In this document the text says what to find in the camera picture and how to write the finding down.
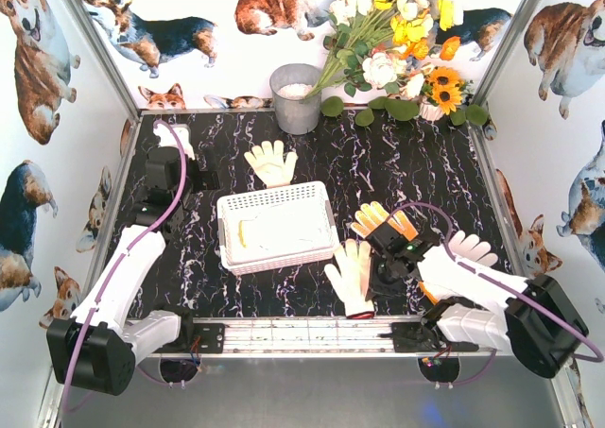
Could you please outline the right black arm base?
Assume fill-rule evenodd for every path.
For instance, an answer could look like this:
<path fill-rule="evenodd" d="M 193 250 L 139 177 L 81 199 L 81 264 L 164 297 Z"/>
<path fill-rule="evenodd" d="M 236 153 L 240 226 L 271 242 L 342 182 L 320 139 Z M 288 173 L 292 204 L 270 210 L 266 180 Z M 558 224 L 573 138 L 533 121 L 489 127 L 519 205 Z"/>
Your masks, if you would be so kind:
<path fill-rule="evenodd" d="M 420 322 L 394 322 L 389 337 L 395 352 L 476 352 L 479 347 L 468 342 L 453 342 L 437 329 L 428 329 Z"/>

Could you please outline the cream glove red cuff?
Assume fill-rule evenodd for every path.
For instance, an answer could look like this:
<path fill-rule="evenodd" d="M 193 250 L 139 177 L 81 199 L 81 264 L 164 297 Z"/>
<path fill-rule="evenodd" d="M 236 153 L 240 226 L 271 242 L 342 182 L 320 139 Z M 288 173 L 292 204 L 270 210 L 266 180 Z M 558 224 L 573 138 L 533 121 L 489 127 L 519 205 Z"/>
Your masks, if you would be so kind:
<path fill-rule="evenodd" d="M 375 315 L 372 300 L 367 300 L 370 271 L 370 244 L 347 239 L 334 252 L 336 265 L 328 264 L 324 272 L 339 300 L 344 304 L 348 319 L 369 319 Z"/>

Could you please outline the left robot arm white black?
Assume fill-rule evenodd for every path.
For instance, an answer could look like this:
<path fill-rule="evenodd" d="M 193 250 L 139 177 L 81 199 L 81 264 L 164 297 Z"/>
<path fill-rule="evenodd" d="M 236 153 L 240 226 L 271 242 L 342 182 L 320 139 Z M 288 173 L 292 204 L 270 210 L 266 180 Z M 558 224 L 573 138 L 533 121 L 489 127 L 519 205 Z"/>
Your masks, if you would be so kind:
<path fill-rule="evenodd" d="M 46 330 L 54 374 L 65 390 L 117 396 L 153 352 L 181 351 L 193 341 L 193 317 L 183 308 L 162 305 L 126 323 L 147 273 L 176 239 L 188 199 L 210 182 L 196 161 L 189 127 L 157 120 L 153 131 L 160 142 L 147 154 L 147 191 L 133 206 L 112 258 L 73 313 Z"/>

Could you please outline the yellow dotted work glove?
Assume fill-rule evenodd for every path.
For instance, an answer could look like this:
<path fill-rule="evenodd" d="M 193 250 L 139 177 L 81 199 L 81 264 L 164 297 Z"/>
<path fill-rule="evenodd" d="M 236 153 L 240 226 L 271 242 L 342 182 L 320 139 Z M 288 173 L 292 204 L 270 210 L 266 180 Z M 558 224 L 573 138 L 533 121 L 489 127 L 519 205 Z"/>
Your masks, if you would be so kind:
<path fill-rule="evenodd" d="M 354 213 L 354 222 L 351 223 L 350 228 L 360 237 L 366 238 L 385 221 L 408 241 L 418 235 L 416 228 L 403 212 L 398 212 L 393 217 L 389 217 L 389 213 L 378 201 L 362 204 Z"/>

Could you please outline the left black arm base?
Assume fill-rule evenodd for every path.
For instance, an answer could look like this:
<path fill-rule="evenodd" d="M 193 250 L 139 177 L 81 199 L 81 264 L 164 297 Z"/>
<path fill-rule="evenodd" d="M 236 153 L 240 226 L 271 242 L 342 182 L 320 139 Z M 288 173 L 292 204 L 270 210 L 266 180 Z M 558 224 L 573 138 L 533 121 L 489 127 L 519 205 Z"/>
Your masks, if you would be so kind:
<path fill-rule="evenodd" d="M 224 323 L 194 322 L 181 328 L 179 337 L 172 343 L 163 345 L 154 353 L 200 353 L 221 354 L 225 341 Z"/>

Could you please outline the blue dotted work glove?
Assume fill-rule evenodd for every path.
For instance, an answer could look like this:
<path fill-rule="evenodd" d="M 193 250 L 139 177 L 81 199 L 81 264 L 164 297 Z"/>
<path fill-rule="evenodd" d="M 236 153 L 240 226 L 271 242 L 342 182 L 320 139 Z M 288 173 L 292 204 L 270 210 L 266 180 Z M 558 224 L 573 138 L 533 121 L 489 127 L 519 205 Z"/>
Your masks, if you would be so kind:
<path fill-rule="evenodd" d="M 329 240 L 321 220 L 265 211 L 239 221 L 237 238 L 244 248 L 286 252 L 320 248 Z"/>

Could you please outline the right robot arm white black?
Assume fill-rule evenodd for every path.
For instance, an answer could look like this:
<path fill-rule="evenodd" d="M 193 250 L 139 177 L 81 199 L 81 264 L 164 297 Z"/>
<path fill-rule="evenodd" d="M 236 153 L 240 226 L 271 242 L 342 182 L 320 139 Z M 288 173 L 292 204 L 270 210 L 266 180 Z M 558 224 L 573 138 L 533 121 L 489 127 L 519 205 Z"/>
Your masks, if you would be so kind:
<path fill-rule="evenodd" d="M 528 370 L 554 377 L 589 330 L 560 284 L 500 272 L 455 253 L 432 235 L 406 239 L 384 222 L 372 248 L 369 292 L 397 297 L 414 279 L 433 307 L 423 324 L 450 343 L 513 354 Z"/>

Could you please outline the white perforated storage basket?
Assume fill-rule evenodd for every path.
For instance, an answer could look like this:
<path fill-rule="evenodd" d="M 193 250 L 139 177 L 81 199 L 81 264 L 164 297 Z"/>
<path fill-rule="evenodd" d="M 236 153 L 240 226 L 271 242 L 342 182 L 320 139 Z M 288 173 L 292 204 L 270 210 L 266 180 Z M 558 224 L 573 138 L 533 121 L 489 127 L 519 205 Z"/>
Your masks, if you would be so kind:
<path fill-rule="evenodd" d="M 321 181 L 221 197 L 216 210 L 221 264 L 236 276 L 329 260 L 340 245 Z"/>

